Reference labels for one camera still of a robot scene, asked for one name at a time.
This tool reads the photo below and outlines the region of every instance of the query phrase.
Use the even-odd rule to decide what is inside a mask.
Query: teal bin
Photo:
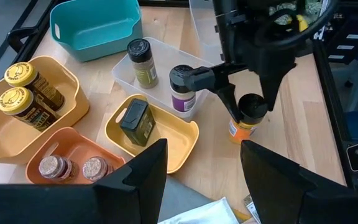
[[[142,38],[137,0],[72,0],[50,12],[52,37],[81,62],[121,52]]]

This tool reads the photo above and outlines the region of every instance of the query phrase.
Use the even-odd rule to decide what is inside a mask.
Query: yellow bin
[[[42,133],[13,116],[0,111],[0,163],[25,164],[30,161],[43,143],[57,130],[72,126],[80,120],[89,109],[80,83],[69,70],[47,56],[40,56],[29,61],[60,93],[65,97],[65,104],[57,111],[61,116]],[[0,81],[0,96],[12,88],[5,80]]]
[[[119,123],[129,103],[135,98],[147,101],[146,97],[141,94],[128,97],[107,122],[106,136],[120,149],[133,157],[140,154],[158,139],[166,138],[168,139],[167,173],[172,174],[178,171],[196,144],[200,133],[198,125],[194,121],[187,123],[158,106],[149,104],[156,125],[145,147],[132,144],[131,140],[120,128]]]

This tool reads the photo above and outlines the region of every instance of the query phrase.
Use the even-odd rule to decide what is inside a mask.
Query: wooden countertop
[[[142,22],[145,37],[198,55],[189,9],[144,7]],[[52,40],[49,31],[34,57],[38,55],[54,57],[80,80],[91,108],[74,128],[126,160],[131,159],[104,135],[107,120],[127,97],[111,75],[113,66],[125,53],[79,63]],[[281,84],[274,110],[266,115],[251,140],[345,184],[313,55],[298,58],[296,62],[298,66]],[[245,93],[261,94],[258,76],[252,72],[231,75],[231,82],[236,84],[237,99]],[[173,176],[209,198],[227,197],[233,208],[248,213],[242,204],[249,192],[242,172],[240,147],[228,138],[229,119],[219,98],[210,94],[194,118],[200,127],[196,147]],[[24,171],[25,166],[0,164],[0,183],[25,183]]]

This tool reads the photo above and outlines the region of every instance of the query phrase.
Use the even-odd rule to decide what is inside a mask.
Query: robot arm
[[[297,9],[281,9],[269,15],[269,7],[291,0],[213,0],[216,30],[221,40],[224,63],[211,68],[200,67],[185,76],[186,86],[217,94],[236,122],[243,115],[234,97],[235,85],[230,74],[248,69],[259,75],[262,93],[272,111],[283,77],[295,68],[296,52],[333,16],[337,0],[331,0],[325,13],[309,28],[300,31],[298,15],[305,10],[305,0],[297,0]],[[275,21],[284,15],[291,23]]]

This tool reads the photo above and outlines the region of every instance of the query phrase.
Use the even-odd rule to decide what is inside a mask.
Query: purple label
[[[196,96],[193,96],[187,100],[180,100],[172,96],[172,105],[177,111],[180,112],[189,111],[190,109],[192,109],[195,103],[196,103]]]

